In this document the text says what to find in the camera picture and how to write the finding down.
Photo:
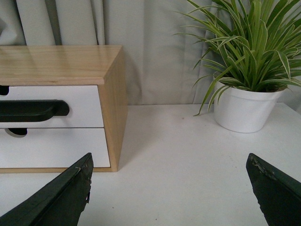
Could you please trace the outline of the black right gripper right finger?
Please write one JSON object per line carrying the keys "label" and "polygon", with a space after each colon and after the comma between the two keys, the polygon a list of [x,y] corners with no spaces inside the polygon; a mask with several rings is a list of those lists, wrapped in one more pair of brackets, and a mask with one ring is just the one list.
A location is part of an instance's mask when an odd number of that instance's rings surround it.
{"label": "black right gripper right finger", "polygon": [[246,170],[269,226],[301,224],[301,183],[250,153]]}

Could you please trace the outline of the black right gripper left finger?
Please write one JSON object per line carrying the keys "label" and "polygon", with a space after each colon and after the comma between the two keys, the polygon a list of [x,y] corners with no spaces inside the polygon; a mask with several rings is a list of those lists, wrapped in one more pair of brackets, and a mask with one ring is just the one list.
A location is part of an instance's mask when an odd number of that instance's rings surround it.
{"label": "black right gripper left finger", "polygon": [[90,199],[91,153],[1,216],[2,226],[76,226]]}

